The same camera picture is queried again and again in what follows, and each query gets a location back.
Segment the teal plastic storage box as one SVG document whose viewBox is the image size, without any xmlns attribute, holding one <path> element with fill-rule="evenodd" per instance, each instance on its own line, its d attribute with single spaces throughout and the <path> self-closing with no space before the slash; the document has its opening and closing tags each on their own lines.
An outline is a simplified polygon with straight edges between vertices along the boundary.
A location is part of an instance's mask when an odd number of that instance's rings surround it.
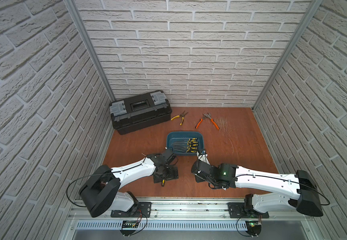
<svg viewBox="0 0 347 240">
<path fill-rule="evenodd" d="M 199 132 L 193 132 L 193 131 L 179 131 L 179 132 L 171 132 L 167 135 L 166 138 L 166 148 L 171 148 L 171 145 L 173 142 L 175 142 L 177 139 L 189 139 L 189 138 L 198 138 L 198 150 L 203 150 L 204 149 L 204 139 L 201 133 Z M 196 153 L 194 154 L 180 154 L 180 153 L 175 153 L 177 156 L 196 156 Z"/>
</svg>

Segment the yellow handled pliers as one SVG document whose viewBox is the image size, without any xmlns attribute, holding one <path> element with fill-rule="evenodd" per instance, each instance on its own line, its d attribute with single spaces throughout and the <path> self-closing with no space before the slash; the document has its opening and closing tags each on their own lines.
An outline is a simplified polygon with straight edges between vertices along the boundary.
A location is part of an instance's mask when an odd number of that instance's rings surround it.
<svg viewBox="0 0 347 240">
<path fill-rule="evenodd" d="M 184 122 L 184 119 L 185 119 L 185 116 L 186 116 L 187 114 L 188 114 L 187 111 L 183 111 L 181 114 L 174 116 L 174 117 L 171 118 L 170 120 L 173 121 L 173 120 L 175 120 L 175 119 L 181 119 L 180 126 L 182 126 L 182 125 L 183 125 L 183 122 Z"/>
</svg>

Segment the left controller board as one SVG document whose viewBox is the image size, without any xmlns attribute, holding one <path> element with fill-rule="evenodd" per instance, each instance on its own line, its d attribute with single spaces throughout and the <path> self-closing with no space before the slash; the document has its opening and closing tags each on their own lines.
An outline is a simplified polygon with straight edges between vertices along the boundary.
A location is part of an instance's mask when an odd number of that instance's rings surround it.
<svg viewBox="0 0 347 240">
<path fill-rule="evenodd" d="M 140 221 L 123 221 L 120 232 L 124 237 L 130 237 L 138 233 Z"/>
</svg>

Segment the controller board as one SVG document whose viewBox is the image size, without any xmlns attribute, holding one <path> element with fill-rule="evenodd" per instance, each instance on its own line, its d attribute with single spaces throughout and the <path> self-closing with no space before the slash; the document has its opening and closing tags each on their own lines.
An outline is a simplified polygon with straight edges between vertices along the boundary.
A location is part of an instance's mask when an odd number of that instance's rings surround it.
<svg viewBox="0 0 347 240">
<path fill-rule="evenodd" d="M 262 224 L 259 221 L 246 221 L 246 228 L 247 231 L 246 233 L 250 236 L 250 237 L 258 237 L 261 233 L 262 230 Z"/>
<path fill-rule="evenodd" d="M 124 237 L 130 237 L 138 233 L 140 221 L 123 221 L 120 232 Z"/>
</svg>

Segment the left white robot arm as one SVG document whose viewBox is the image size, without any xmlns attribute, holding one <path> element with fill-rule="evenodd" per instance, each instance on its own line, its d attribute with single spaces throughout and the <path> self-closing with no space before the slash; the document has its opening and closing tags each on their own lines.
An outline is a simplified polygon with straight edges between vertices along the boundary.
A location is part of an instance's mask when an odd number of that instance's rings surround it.
<svg viewBox="0 0 347 240">
<path fill-rule="evenodd" d="M 79 195 L 91 217 L 111 211 L 113 218 L 132 218 L 142 215 L 142 204 L 130 192 L 120 192 L 124 186 L 144 177 L 153 177 L 155 183 L 178 179 L 178 168 L 172 162 L 172 151 L 150 154 L 142 160 L 122 167 L 100 166 L 83 184 Z"/>
</svg>

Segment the black plastic toolbox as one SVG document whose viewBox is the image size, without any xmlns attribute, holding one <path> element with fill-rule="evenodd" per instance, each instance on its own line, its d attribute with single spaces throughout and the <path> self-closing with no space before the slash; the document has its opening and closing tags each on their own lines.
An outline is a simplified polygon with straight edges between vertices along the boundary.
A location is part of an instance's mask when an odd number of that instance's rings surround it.
<svg viewBox="0 0 347 240">
<path fill-rule="evenodd" d="M 125 135 L 171 119 L 172 109 L 162 91 L 133 96 L 109 105 L 113 128 Z"/>
</svg>

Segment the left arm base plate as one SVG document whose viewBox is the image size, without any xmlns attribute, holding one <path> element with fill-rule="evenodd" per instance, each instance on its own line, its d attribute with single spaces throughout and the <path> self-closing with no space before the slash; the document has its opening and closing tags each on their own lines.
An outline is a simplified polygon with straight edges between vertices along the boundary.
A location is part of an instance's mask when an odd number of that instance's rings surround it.
<svg viewBox="0 0 347 240">
<path fill-rule="evenodd" d="M 152 202 L 138 202 L 134 204 L 128 211 L 112 210 L 110 216 L 112 218 L 138 218 L 140 216 L 150 217 Z"/>
</svg>

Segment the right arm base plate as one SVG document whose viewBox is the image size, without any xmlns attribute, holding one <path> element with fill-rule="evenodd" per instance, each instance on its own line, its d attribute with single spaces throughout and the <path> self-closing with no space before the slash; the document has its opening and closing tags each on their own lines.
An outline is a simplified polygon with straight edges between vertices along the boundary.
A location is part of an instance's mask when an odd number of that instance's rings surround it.
<svg viewBox="0 0 347 240">
<path fill-rule="evenodd" d="M 245 209 L 245 203 L 227 203 L 228 212 L 231 219 L 269 219 L 269 213 L 259 213 L 252 208 Z"/>
</svg>

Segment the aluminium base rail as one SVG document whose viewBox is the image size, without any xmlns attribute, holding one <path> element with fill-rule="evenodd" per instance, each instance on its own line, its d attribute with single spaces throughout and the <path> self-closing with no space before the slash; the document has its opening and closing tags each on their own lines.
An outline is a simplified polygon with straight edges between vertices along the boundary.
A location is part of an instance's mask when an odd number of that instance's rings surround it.
<svg viewBox="0 0 347 240">
<path fill-rule="evenodd" d="M 270 230 L 275 224 L 284 231 L 291 227 L 301 227 L 307 237 L 316 233 L 313 217 L 303 216 L 295 211 L 269 212 L 269 219 L 231 219 L 227 203 L 243 203 L 242 199 L 201 199 L 201 198 L 140 198 L 140 202 L 152 202 L 150 217 L 112 218 L 111 211 L 92 218 L 88 211 L 73 207 L 64 224 L 61 236 L 71 239 L 78 230 L 120 231 L 123 221 L 140 221 L 139 231 L 247 231 L 246 221 L 259 221 L 262 230 Z"/>
</svg>

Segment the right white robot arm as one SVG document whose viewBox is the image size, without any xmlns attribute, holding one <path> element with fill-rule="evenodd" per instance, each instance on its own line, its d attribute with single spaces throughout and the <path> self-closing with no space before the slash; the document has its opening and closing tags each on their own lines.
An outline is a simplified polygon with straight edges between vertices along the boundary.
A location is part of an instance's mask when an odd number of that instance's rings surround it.
<svg viewBox="0 0 347 240">
<path fill-rule="evenodd" d="M 241 208 L 245 216 L 260 216 L 280 210 L 296 210 L 311 217 L 323 216 L 317 186 L 306 171 L 273 174 L 230 164 L 216 167 L 197 160 L 191 168 L 191 173 L 194 174 L 196 182 L 208 182 L 208 186 L 214 190 L 248 188 L 265 191 L 264 195 L 245 196 Z"/>
</svg>

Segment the right controller board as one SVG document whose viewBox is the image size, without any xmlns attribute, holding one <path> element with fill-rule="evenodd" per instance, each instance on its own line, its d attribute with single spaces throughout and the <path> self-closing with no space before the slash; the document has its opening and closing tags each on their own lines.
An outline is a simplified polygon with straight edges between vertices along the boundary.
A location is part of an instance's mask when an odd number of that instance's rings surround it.
<svg viewBox="0 0 347 240">
<path fill-rule="evenodd" d="M 262 224 L 259 221 L 246 221 L 246 228 L 247 231 L 246 233 L 250 236 L 250 237 L 258 237 L 261 233 L 262 230 Z"/>
</svg>

